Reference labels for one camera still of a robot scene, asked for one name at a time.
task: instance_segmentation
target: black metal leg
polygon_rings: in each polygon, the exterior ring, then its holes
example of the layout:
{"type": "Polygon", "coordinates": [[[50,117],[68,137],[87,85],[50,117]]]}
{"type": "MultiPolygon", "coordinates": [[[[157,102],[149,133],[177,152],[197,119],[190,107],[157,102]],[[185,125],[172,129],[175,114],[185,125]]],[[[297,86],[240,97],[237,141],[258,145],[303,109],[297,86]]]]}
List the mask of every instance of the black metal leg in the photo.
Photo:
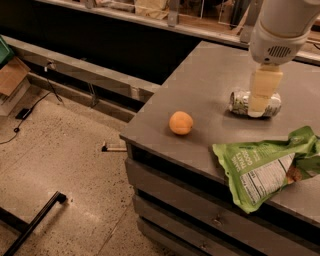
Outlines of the black metal leg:
{"type": "Polygon", "coordinates": [[[53,205],[56,202],[63,203],[67,197],[60,192],[56,192],[52,198],[48,201],[48,203],[42,208],[42,210],[38,213],[38,215],[31,221],[31,223],[25,228],[25,230],[20,234],[17,240],[11,245],[11,247],[7,250],[7,252],[3,256],[11,256],[19,249],[19,247],[23,244],[23,242],[28,238],[28,236],[32,233],[32,231],[37,227],[40,221],[46,216],[46,214],[50,211],[53,205]]]}
{"type": "Polygon", "coordinates": [[[27,222],[16,217],[12,213],[6,211],[5,209],[3,209],[1,207],[0,207],[0,220],[7,223],[10,227],[14,228],[15,230],[19,231],[20,233],[23,232],[27,228],[27,226],[29,225],[27,222]]]}

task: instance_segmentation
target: nutrition label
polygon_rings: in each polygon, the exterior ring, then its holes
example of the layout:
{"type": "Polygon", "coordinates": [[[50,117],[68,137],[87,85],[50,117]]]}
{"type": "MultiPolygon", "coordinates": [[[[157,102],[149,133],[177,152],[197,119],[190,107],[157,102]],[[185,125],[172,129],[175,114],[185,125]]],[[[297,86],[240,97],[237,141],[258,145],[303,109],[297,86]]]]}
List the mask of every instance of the nutrition label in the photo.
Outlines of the nutrition label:
{"type": "Polygon", "coordinates": [[[294,153],[283,156],[240,176],[253,205],[282,186],[293,158],[294,153]]]}

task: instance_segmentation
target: cardboard box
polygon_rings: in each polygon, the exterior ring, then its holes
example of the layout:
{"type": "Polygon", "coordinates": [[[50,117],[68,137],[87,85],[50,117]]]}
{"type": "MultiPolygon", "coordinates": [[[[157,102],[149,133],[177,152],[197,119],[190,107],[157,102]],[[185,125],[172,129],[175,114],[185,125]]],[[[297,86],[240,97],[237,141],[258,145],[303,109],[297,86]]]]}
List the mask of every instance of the cardboard box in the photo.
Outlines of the cardboard box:
{"type": "Polygon", "coordinates": [[[14,57],[0,70],[0,116],[8,116],[30,87],[30,71],[19,58],[14,57]]]}

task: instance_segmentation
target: cable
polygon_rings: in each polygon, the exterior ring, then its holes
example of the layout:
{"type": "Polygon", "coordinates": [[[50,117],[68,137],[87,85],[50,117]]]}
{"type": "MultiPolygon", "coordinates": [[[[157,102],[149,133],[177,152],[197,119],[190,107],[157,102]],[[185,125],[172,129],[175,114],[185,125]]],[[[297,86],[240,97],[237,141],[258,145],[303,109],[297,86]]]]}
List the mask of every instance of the cable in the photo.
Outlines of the cable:
{"type": "MultiPolygon", "coordinates": [[[[45,97],[47,97],[50,93],[51,93],[51,92],[47,93],[47,94],[44,95],[42,98],[40,98],[36,103],[34,103],[33,106],[30,108],[28,114],[31,114],[32,111],[33,111],[33,109],[35,108],[35,106],[36,106],[40,101],[42,101],[45,97]]],[[[0,145],[9,143],[9,142],[12,141],[15,137],[17,137],[18,133],[20,132],[20,125],[21,125],[25,120],[26,120],[26,119],[22,119],[21,122],[18,124],[18,126],[13,129],[13,131],[15,132],[15,135],[14,135],[11,139],[9,139],[9,140],[7,140],[7,141],[0,142],[0,145]]]]}

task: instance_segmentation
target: metal bar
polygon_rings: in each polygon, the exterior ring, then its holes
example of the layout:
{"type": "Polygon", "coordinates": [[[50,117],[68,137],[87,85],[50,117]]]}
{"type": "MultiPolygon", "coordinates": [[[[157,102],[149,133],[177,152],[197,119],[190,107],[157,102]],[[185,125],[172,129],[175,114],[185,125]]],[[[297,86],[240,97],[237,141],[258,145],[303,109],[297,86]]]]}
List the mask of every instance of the metal bar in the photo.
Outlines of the metal bar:
{"type": "Polygon", "coordinates": [[[0,207],[0,220],[19,232],[23,232],[29,225],[27,222],[16,217],[12,213],[6,211],[1,207],[0,207]]]}
{"type": "Polygon", "coordinates": [[[48,203],[42,208],[42,210],[38,213],[38,215],[31,221],[28,227],[24,230],[23,233],[17,238],[17,240],[10,246],[7,252],[3,256],[12,256],[19,249],[19,247],[23,244],[23,242],[29,237],[32,231],[38,226],[41,220],[47,215],[50,209],[56,202],[63,203],[67,197],[60,192],[56,192],[48,203]]]}
{"type": "Polygon", "coordinates": [[[179,23],[180,0],[171,0],[169,3],[168,26],[175,27],[179,23]]]}

